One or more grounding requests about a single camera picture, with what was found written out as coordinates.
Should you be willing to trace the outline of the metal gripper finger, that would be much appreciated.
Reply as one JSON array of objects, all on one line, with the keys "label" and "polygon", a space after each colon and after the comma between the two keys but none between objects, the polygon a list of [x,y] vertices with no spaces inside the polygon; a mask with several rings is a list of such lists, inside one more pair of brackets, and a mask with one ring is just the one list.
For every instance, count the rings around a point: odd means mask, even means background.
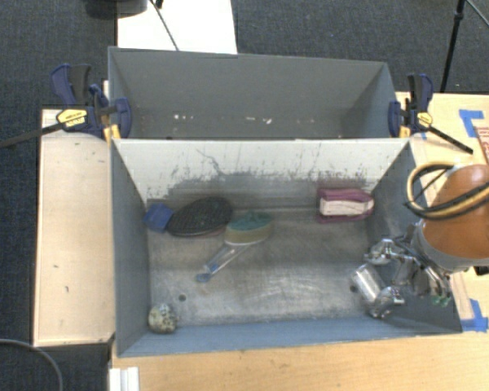
[{"label": "metal gripper finger", "polygon": [[368,314],[375,319],[385,319],[388,317],[395,307],[406,304],[400,290],[394,286],[389,286],[382,289],[375,301],[368,306]]},{"label": "metal gripper finger", "polygon": [[364,254],[364,260],[372,265],[387,265],[394,258],[395,243],[392,239],[384,238],[372,245]]}]

